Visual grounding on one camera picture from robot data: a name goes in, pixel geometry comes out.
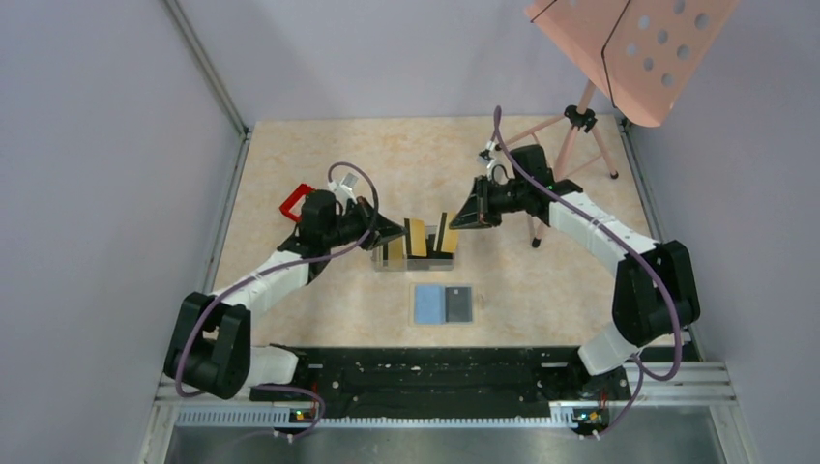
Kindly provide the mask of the clear plastic card box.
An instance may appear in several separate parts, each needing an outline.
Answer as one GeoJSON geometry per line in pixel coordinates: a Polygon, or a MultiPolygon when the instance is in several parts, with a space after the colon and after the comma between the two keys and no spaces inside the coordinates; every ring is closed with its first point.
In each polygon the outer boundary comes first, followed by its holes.
{"type": "Polygon", "coordinates": [[[438,272],[455,267],[455,255],[439,251],[437,229],[425,228],[426,256],[408,255],[407,240],[399,238],[380,246],[371,253],[371,264],[376,272],[438,272]]]}

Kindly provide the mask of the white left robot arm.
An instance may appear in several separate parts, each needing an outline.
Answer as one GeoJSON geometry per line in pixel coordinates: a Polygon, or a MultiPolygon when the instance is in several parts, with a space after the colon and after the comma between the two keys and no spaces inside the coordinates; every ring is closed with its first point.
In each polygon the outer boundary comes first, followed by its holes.
{"type": "Polygon", "coordinates": [[[404,226],[382,216],[365,198],[339,204],[317,189],[301,207],[291,235],[257,269],[215,293],[192,292],[182,301],[163,372],[191,397],[234,397],[244,387],[274,385],[287,399],[309,388],[298,355],[274,345],[253,346],[253,323],[287,295],[310,285],[337,256],[337,247],[371,251],[405,236],[404,226]]]}

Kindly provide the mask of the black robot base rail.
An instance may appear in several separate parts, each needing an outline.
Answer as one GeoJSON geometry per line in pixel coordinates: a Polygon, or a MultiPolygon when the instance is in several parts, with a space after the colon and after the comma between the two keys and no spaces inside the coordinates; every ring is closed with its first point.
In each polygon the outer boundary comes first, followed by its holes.
{"type": "Polygon", "coordinates": [[[592,376],[574,347],[297,348],[282,383],[324,399],[331,420],[546,418],[563,401],[630,398],[622,367],[592,376]]]}

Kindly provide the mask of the beige leather card holder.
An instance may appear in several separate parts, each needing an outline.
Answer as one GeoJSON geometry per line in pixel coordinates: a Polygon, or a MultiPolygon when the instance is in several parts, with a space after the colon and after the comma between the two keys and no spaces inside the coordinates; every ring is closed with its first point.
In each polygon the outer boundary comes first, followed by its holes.
{"type": "Polygon", "coordinates": [[[409,291],[409,324],[417,327],[471,326],[481,319],[483,296],[463,282],[417,282],[409,291]]]}

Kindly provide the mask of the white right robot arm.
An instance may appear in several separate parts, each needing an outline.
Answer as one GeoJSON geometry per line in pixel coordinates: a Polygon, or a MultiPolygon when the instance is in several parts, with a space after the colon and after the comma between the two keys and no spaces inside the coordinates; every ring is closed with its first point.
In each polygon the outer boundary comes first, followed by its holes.
{"type": "Polygon", "coordinates": [[[508,153],[513,174],[505,182],[490,174],[475,178],[452,230],[497,227],[504,214],[523,212],[583,246],[614,276],[612,321],[577,351],[567,372],[570,391],[592,398],[606,384],[605,373],[636,360],[663,335],[674,338],[672,365],[655,380],[674,378],[683,360],[682,330],[701,314],[690,254],[679,241],[658,242],[610,215],[574,181],[555,180],[538,144],[508,153]]]}

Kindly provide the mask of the yellow credit card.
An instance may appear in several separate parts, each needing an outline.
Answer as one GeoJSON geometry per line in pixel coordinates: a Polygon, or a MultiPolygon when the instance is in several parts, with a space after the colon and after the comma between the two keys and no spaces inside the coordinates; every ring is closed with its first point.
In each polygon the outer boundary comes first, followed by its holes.
{"type": "Polygon", "coordinates": [[[450,227],[454,217],[454,212],[443,212],[439,218],[433,248],[438,253],[455,254],[457,250],[458,231],[450,227]]]}
{"type": "Polygon", "coordinates": [[[407,258],[427,257],[425,223],[418,218],[406,217],[404,219],[404,227],[407,232],[405,235],[405,254],[407,258]]]}

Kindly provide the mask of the black card stack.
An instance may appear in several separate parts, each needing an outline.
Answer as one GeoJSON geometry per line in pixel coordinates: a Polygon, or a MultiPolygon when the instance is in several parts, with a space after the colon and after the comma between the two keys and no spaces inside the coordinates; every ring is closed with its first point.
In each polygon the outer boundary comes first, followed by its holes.
{"type": "Polygon", "coordinates": [[[411,254],[409,260],[413,261],[453,261],[454,254],[437,250],[428,250],[425,255],[411,254]]]}

